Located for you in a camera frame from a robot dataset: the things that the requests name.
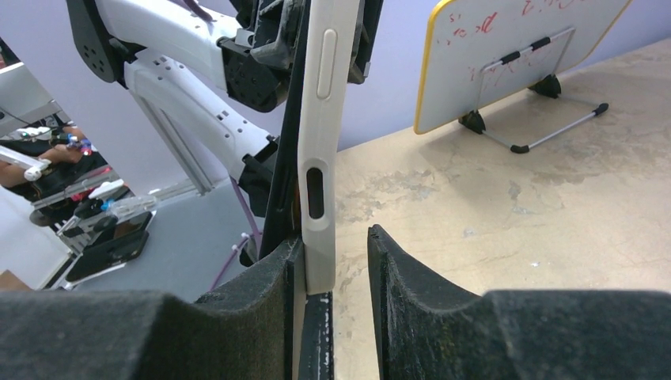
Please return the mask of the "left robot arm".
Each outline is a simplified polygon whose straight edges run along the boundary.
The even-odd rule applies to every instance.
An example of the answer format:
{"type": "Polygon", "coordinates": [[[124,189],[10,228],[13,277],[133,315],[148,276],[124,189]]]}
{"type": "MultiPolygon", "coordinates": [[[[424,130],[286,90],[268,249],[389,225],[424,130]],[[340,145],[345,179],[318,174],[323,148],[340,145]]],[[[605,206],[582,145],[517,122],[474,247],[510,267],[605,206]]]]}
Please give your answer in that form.
{"type": "Polygon", "coordinates": [[[157,128],[189,127],[248,195],[254,215],[300,213],[297,140],[306,1],[69,1],[75,47],[157,128]]]}

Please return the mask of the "black smartphone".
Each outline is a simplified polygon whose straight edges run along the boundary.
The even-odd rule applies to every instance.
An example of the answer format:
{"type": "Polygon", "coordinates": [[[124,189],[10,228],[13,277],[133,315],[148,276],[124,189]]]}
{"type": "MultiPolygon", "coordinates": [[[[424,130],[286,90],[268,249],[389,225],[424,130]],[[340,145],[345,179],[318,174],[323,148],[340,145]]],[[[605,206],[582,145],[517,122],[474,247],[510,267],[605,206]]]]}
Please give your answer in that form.
{"type": "Polygon", "coordinates": [[[277,332],[270,356],[263,359],[265,379],[333,379],[332,293],[309,295],[307,260],[300,232],[298,135],[305,84],[311,3],[301,13],[289,96],[279,139],[278,157],[267,205],[261,245],[271,287],[264,292],[277,332]]]}

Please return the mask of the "metal whiteboard stand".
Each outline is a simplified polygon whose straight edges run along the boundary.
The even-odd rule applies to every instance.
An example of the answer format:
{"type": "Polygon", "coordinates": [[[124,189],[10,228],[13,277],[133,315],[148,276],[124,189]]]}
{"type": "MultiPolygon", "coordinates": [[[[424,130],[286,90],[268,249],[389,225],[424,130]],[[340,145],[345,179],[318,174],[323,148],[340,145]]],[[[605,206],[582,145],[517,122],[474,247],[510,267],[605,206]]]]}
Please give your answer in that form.
{"type": "Polygon", "coordinates": [[[527,154],[549,139],[606,113],[609,110],[607,102],[596,103],[563,94],[558,73],[574,33],[574,27],[567,27],[553,35],[544,36],[520,50],[512,51],[473,72],[472,78],[478,84],[478,91],[473,98],[472,109],[460,116],[457,119],[458,123],[478,135],[486,135],[514,154],[527,154]],[[534,142],[525,145],[513,144],[487,128],[480,109],[520,93],[523,89],[536,95],[526,100],[529,106],[549,105],[550,101],[556,104],[560,101],[570,101],[589,106],[591,110],[534,142]]]}

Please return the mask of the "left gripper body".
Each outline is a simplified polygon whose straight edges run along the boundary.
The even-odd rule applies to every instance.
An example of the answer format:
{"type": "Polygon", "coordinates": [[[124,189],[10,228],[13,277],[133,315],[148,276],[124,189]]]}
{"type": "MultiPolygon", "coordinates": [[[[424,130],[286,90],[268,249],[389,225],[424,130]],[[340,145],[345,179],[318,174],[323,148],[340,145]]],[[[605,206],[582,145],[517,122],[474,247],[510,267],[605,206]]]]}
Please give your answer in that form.
{"type": "MultiPolygon", "coordinates": [[[[267,113],[287,98],[303,1],[232,1],[241,27],[222,37],[226,92],[239,103],[267,113]]],[[[370,66],[383,2],[360,1],[347,81],[362,84],[370,66]]]]}

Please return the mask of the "white phone case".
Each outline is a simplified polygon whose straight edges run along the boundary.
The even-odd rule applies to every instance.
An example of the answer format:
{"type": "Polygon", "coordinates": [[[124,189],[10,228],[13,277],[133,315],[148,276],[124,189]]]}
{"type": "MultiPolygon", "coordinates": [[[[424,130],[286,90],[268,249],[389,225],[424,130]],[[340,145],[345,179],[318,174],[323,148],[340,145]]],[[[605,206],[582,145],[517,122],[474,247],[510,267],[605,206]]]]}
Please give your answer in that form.
{"type": "Polygon", "coordinates": [[[298,137],[306,291],[336,281],[336,151],[358,16],[357,1],[312,1],[298,137]]]}

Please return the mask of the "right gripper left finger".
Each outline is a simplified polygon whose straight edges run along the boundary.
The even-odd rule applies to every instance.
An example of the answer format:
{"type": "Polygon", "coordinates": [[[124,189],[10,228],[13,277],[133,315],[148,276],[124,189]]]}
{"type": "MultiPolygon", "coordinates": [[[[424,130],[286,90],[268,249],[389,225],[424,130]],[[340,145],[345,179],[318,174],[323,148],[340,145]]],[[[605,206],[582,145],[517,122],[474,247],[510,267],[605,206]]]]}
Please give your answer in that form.
{"type": "Polygon", "coordinates": [[[4,379],[294,379],[298,238],[186,302],[162,291],[4,291],[4,379]]]}

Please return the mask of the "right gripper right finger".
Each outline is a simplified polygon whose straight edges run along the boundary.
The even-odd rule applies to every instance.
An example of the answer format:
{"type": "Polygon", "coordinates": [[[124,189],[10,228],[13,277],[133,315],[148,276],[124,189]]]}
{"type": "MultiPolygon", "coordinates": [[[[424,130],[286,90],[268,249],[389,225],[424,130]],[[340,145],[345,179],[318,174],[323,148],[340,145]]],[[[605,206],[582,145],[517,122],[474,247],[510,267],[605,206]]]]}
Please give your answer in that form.
{"type": "Polygon", "coordinates": [[[383,379],[667,379],[661,291],[459,287],[379,225],[367,258],[383,379]]]}

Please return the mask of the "yellow framed whiteboard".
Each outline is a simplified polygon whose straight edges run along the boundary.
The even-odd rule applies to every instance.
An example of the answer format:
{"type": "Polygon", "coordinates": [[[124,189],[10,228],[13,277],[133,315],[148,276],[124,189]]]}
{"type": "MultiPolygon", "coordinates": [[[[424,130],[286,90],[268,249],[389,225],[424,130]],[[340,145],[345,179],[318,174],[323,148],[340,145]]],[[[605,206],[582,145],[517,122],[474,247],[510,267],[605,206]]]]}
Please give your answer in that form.
{"type": "Polygon", "coordinates": [[[440,1],[426,29],[414,131],[421,135],[587,58],[627,1],[440,1]]]}

